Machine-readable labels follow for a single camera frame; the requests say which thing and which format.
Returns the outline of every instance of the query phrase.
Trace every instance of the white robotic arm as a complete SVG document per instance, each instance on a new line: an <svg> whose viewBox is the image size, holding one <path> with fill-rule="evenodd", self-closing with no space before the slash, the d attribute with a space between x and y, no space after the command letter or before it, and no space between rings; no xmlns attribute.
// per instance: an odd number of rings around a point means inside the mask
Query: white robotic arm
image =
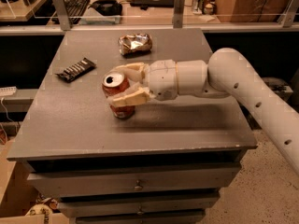
<svg viewBox="0 0 299 224"><path fill-rule="evenodd" d="M137 82L124 93L108 97L114 106L142 105L150 99L178 95L222 98L233 95L256 119L278 150L299 174L299 114L272 92L247 59L234 49L219 49L209 63L158 61L118 66Z"/></svg>

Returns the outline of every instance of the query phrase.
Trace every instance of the floor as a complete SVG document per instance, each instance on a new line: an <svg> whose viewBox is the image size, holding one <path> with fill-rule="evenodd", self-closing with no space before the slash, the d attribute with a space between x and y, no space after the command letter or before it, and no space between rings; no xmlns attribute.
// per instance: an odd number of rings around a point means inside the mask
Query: floor
<svg viewBox="0 0 299 224"><path fill-rule="evenodd" d="M257 149L247 152L242 170L197 224L298 224L299 176L261 130Z"/></svg>

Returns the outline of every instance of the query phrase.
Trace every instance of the metal post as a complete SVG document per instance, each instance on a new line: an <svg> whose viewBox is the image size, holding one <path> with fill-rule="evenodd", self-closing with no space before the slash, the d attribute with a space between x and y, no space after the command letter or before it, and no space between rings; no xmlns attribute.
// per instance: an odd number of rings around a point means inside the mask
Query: metal post
<svg viewBox="0 0 299 224"><path fill-rule="evenodd" d="M290 0L284 14L278 19L278 23L282 24L282 27L291 27L298 8L299 0Z"/></svg>
<svg viewBox="0 0 299 224"><path fill-rule="evenodd" d="M185 0L175 0L174 17L173 17L174 28L183 27L184 5L185 5Z"/></svg>
<svg viewBox="0 0 299 224"><path fill-rule="evenodd" d="M58 20L62 30L67 31L72 28L72 21L69 19L64 0L53 0L57 12Z"/></svg>

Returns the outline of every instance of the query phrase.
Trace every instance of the can top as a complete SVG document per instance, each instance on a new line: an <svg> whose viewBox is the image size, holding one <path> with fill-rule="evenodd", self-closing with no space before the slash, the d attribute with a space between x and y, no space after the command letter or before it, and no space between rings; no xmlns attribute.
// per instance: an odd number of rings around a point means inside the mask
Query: can top
<svg viewBox="0 0 299 224"><path fill-rule="evenodd" d="M124 81L124 74L118 71L111 71L105 74L103 85L106 87L118 87Z"/></svg>

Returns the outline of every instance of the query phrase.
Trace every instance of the wooden drawer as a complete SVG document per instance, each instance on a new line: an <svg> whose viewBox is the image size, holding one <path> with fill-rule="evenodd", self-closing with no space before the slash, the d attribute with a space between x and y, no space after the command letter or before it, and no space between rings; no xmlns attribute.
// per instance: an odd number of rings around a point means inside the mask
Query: wooden drawer
<svg viewBox="0 0 299 224"><path fill-rule="evenodd" d="M120 215L110 217L82 217L76 224L194 224L205 216L203 210L153 213L146 215Z"/></svg>
<svg viewBox="0 0 299 224"><path fill-rule="evenodd" d="M98 201L59 203L58 209L67 217L93 217L121 214L147 214L152 212L206 209L220 195L217 191L183 190L152 193L105 195Z"/></svg>
<svg viewBox="0 0 299 224"><path fill-rule="evenodd" d="M239 163L154 166L30 174L28 181L47 197L76 197L228 186Z"/></svg>

